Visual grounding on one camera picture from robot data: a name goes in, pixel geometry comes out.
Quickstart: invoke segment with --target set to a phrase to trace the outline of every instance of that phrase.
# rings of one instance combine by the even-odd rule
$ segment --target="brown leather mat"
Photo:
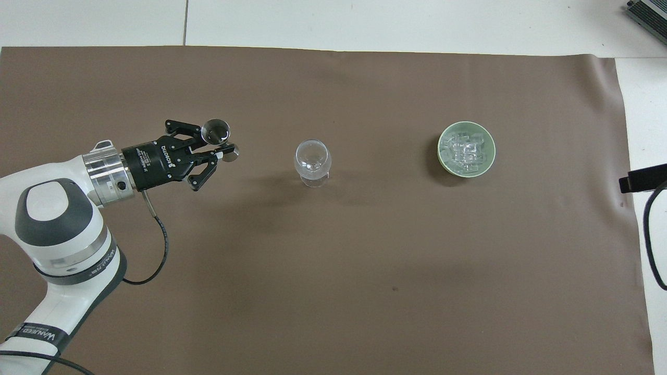
[[[3,48],[0,175],[222,118],[241,156],[200,192],[151,190],[162,272],[122,284],[63,357],[99,374],[652,374],[612,59],[222,47]],[[444,128],[496,141],[449,175]],[[321,139],[331,179],[292,157]],[[127,276],[162,238],[138,196],[103,211]],[[0,332],[45,284],[0,246]],[[54,374],[66,373],[54,368]]]

